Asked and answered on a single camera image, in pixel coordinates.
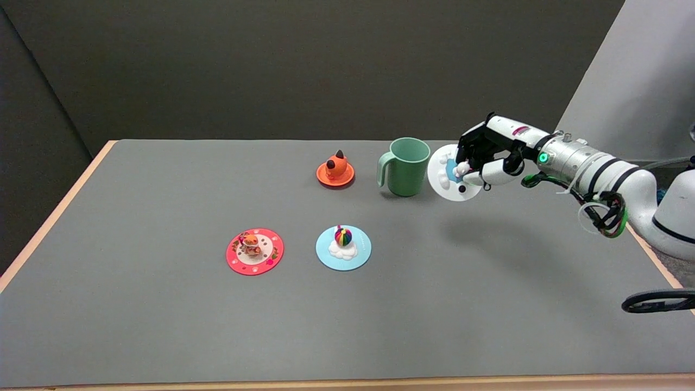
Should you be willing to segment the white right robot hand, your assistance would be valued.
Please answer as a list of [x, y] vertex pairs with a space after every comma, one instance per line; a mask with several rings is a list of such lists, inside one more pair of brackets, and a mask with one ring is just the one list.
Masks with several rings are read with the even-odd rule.
[[461, 180], [458, 191], [475, 186], [488, 190], [506, 185], [523, 173], [526, 161], [546, 165], [551, 161], [542, 148], [553, 136], [523, 122], [494, 113], [460, 136], [452, 173]]

